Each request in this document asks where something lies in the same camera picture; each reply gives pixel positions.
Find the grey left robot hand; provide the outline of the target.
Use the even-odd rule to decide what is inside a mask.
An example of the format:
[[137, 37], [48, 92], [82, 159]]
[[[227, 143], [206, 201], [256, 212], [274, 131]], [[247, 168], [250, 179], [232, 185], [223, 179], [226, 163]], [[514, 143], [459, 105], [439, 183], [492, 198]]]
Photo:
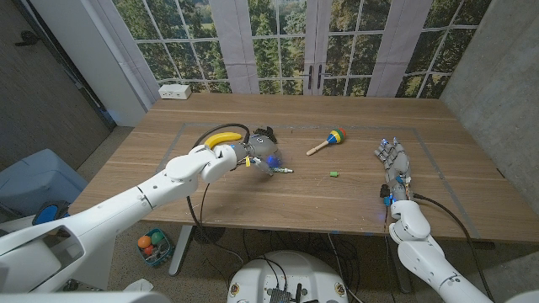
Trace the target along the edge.
[[239, 162], [245, 162], [247, 167], [254, 166], [263, 173], [273, 175], [274, 171], [267, 163], [267, 158], [275, 156], [278, 148], [268, 136], [251, 135], [247, 142], [240, 142], [232, 149]]

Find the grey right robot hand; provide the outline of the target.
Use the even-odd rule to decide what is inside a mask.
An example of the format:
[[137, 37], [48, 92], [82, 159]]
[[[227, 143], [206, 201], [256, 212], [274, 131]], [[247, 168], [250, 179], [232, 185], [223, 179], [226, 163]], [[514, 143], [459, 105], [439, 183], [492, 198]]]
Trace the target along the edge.
[[395, 201], [411, 200], [411, 167], [403, 145], [393, 138], [393, 142], [382, 138], [374, 151], [385, 169], [386, 186]]

